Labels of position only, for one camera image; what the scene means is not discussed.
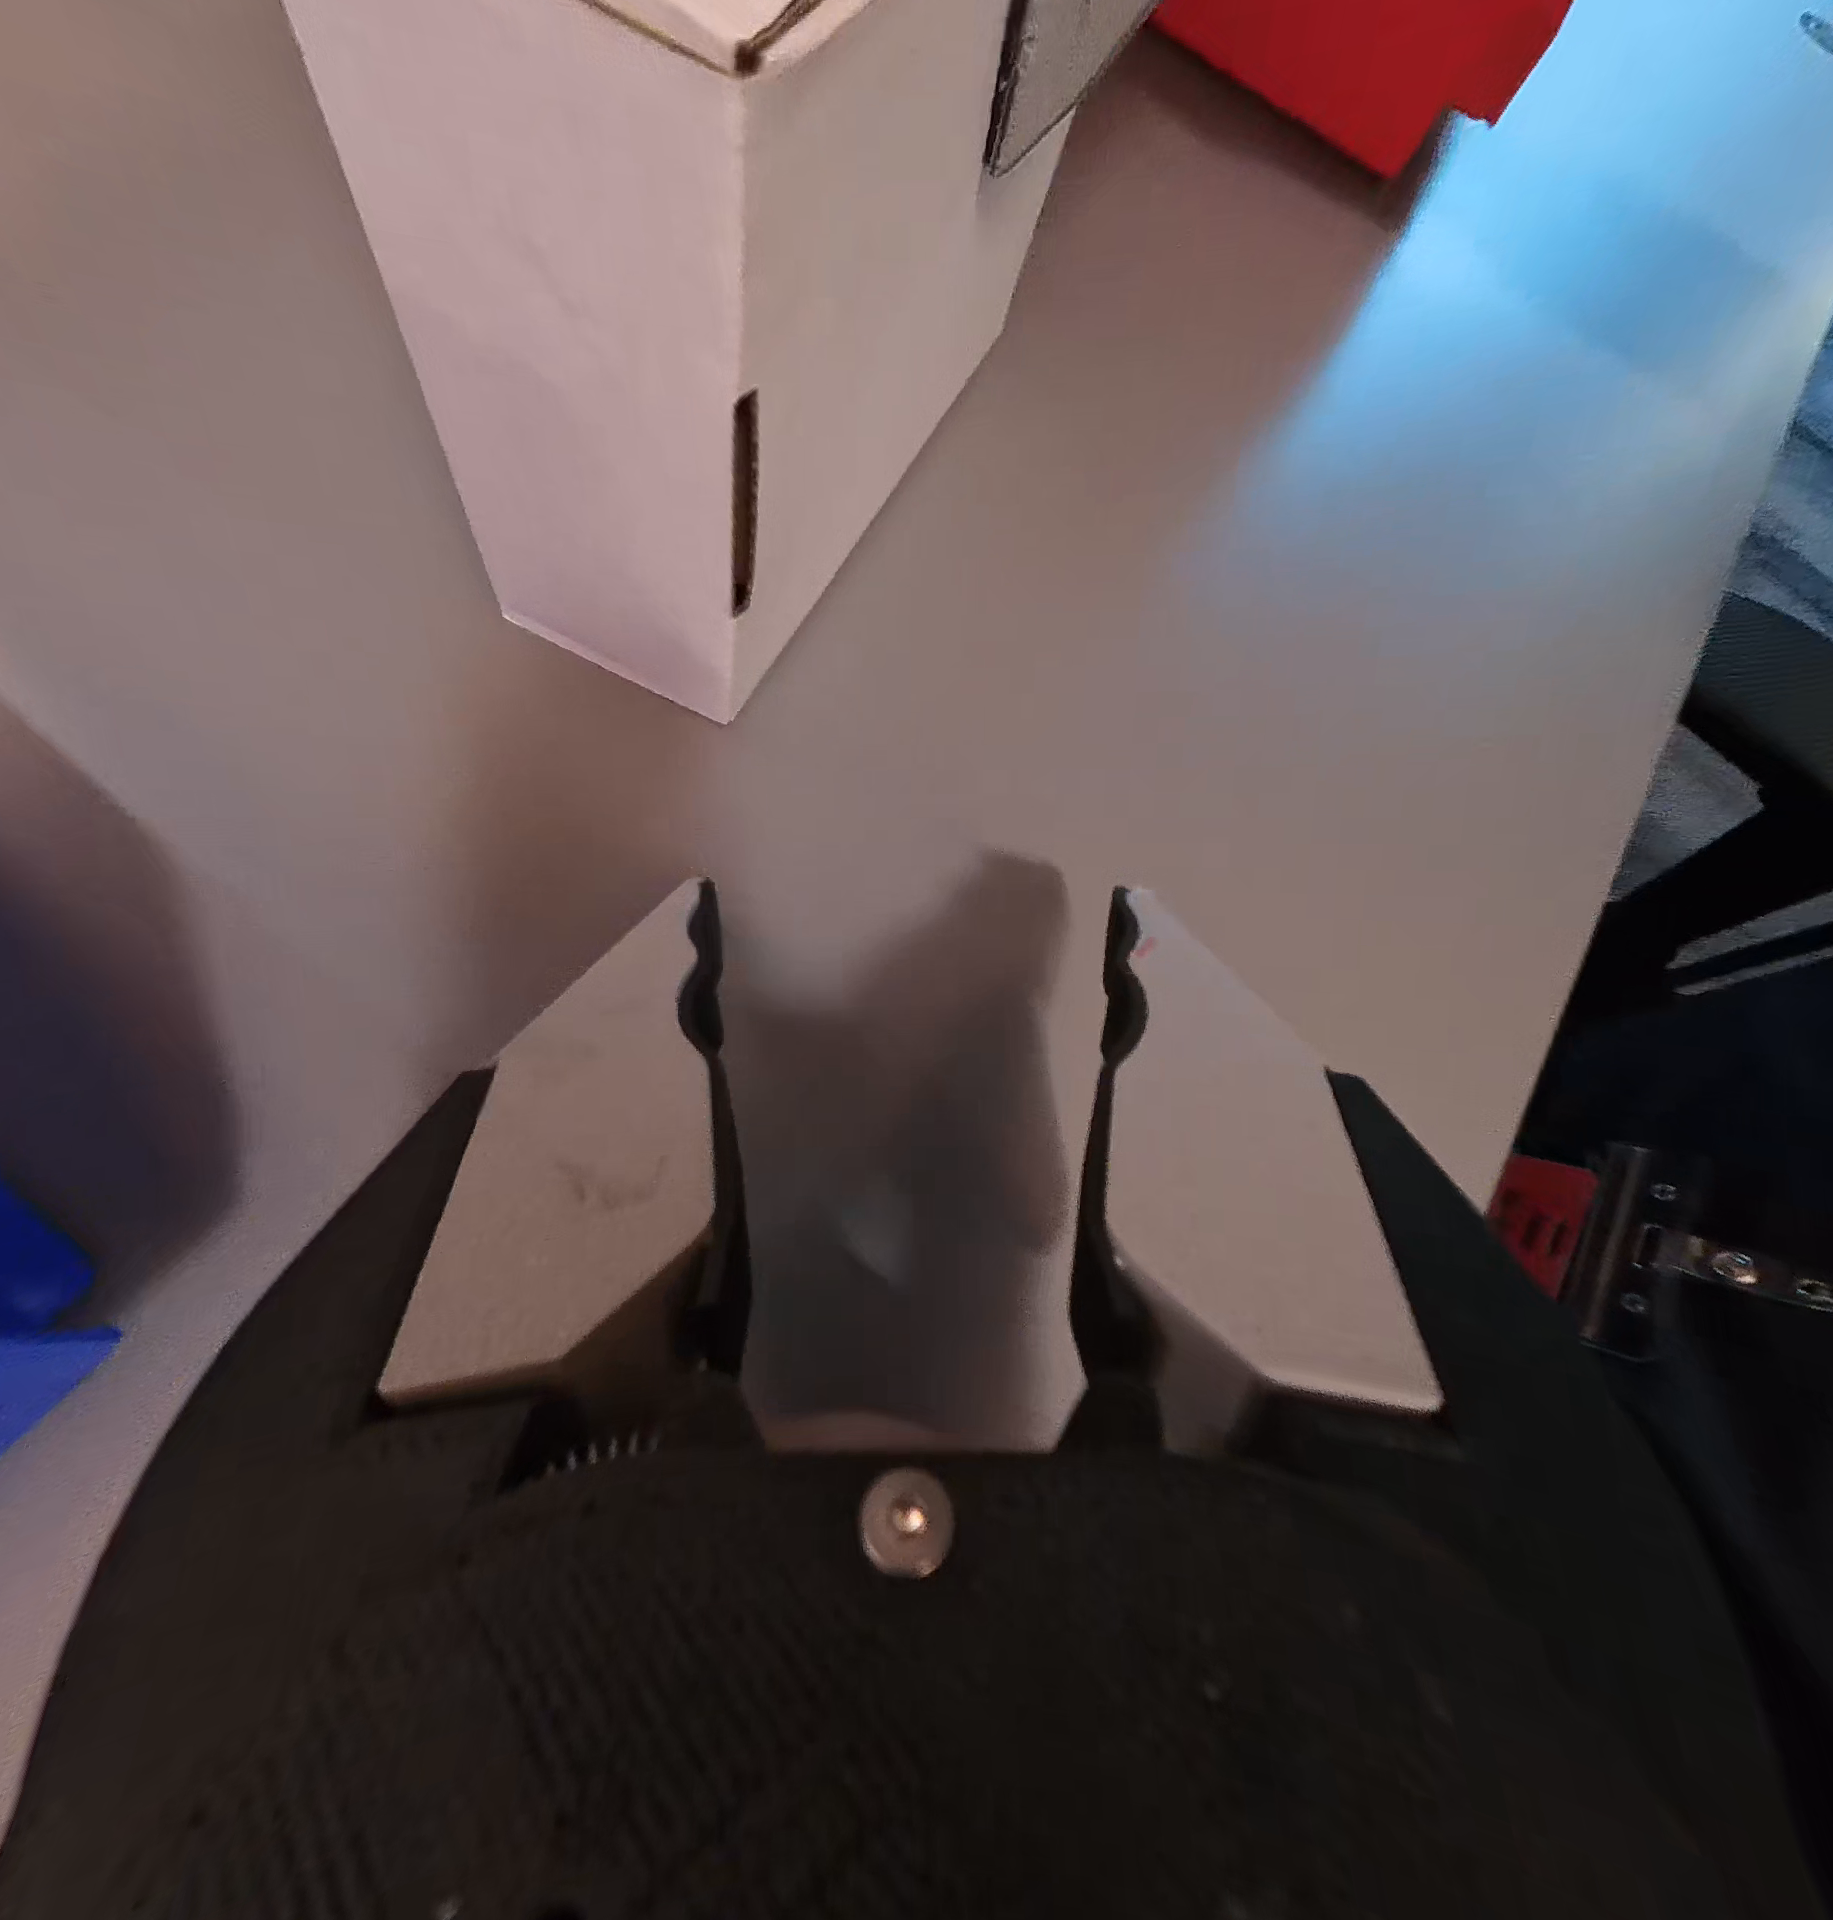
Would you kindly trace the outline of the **red plastic bin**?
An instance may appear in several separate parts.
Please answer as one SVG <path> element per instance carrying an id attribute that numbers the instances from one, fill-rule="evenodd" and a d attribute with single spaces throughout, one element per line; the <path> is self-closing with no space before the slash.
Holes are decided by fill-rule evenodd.
<path id="1" fill-rule="evenodd" d="M 1382 180 L 1447 119 L 1495 124 L 1568 2 L 1166 2 L 1151 26 Z"/>

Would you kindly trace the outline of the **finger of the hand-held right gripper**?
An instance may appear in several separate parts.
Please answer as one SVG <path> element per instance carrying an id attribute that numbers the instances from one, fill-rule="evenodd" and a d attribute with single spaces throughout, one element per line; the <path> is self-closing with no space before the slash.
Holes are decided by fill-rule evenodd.
<path id="1" fill-rule="evenodd" d="M 984 173 L 1006 177 L 1096 89 L 1154 2 L 1011 2 L 984 137 Z"/>

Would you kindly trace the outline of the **blue plastic bin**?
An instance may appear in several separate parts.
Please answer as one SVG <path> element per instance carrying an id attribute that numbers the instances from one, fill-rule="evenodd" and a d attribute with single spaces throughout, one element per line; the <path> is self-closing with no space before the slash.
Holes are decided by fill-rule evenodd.
<path id="1" fill-rule="evenodd" d="M 0 1457 L 118 1347 L 114 1326 L 70 1326 L 88 1255 L 0 1177 Z"/>

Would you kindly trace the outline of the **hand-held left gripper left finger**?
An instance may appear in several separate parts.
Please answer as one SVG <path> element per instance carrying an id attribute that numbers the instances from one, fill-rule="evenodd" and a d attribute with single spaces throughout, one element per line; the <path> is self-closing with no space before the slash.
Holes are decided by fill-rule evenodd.
<path id="1" fill-rule="evenodd" d="M 646 1404 L 753 1304 L 720 899 L 685 878 L 497 1057 L 377 1390 Z"/>

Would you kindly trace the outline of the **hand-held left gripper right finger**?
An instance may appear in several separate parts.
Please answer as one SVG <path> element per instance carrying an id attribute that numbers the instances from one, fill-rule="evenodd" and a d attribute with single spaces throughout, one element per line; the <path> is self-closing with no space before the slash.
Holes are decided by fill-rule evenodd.
<path id="1" fill-rule="evenodd" d="M 1154 891 L 1115 888 L 1069 1324 L 1085 1395 L 1170 1453 L 1276 1401 L 1424 1419 L 1445 1393 L 1330 1069 Z"/>

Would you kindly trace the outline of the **white cardboard mailer box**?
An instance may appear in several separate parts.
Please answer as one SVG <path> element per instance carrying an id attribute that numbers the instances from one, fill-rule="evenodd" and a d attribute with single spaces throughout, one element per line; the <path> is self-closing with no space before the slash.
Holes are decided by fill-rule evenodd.
<path id="1" fill-rule="evenodd" d="M 727 724 L 999 338 L 1008 4 L 286 4 L 501 613 Z"/>

